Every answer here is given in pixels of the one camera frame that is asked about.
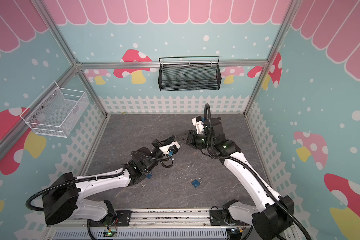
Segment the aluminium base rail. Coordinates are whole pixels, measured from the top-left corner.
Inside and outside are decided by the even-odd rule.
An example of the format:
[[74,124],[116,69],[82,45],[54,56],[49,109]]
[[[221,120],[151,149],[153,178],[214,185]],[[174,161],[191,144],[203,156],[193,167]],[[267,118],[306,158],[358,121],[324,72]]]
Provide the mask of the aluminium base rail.
[[111,227],[121,228],[200,228],[248,226],[252,224],[255,207],[235,204],[230,214],[219,208],[130,209],[116,210],[117,219]]

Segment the large blue padlock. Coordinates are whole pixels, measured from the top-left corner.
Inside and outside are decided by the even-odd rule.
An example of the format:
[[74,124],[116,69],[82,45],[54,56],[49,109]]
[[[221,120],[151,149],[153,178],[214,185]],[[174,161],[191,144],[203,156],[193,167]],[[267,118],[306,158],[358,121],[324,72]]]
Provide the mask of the large blue padlock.
[[202,178],[197,178],[197,179],[192,181],[192,186],[194,188],[197,188],[202,183],[202,181],[203,181]]

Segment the black mesh wall basket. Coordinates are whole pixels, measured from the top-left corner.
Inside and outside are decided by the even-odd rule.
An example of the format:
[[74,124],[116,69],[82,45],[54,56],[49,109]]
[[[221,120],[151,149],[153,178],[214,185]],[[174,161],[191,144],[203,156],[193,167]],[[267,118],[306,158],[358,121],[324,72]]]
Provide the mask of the black mesh wall basket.
[[222,81],[220,57],[159,58],[158,84],[161,91],[213,91]]

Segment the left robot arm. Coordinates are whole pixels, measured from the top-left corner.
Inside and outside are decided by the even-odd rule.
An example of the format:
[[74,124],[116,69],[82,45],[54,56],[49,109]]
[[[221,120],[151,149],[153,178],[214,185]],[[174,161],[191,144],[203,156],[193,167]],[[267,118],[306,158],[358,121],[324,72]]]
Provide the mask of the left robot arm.
[[50,187],[29,197],[26,207],[32,211],[43,212],[45,222],[50,226],[74,219],[86,219],[104,226],[115,224],[119,217],[110,201],[96,202],[88,198],[150,179],[158,164],[171,168],[173,155],[181,147],[175,136],[163,141],[155,140],[152,144],[153,150],[140,148],[131,152],[131,159],[117,170],[86,177],[75,177],[72,172],[65,173]]

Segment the white mesh wall basket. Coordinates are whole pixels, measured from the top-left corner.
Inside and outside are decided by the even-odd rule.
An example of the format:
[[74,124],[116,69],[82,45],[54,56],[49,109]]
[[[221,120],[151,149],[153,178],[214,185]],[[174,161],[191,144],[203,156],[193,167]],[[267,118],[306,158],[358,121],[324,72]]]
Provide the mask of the white mesh wall basket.
[[20,117],[37,135],[67,138],[90,104],[86,92],[61,88],[56,82]]

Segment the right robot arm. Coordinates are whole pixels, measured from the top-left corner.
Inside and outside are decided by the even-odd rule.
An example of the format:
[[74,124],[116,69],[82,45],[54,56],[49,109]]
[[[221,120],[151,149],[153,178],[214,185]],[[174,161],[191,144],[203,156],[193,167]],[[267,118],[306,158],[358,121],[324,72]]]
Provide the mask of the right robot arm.
[[193,119],[195,130],[177,136],[183,144],[196,150],[207,150],[218,159],[244,186],[254,206],[239,201],[228,204],[228,217],[250,224],[263,240],[281,239],[280,234],[295,225],[304,237],[311,239],[302,223],[294,216],[295,204],[289,196],[282,197],[249,164],[238,145],[226,138],[219,118]]

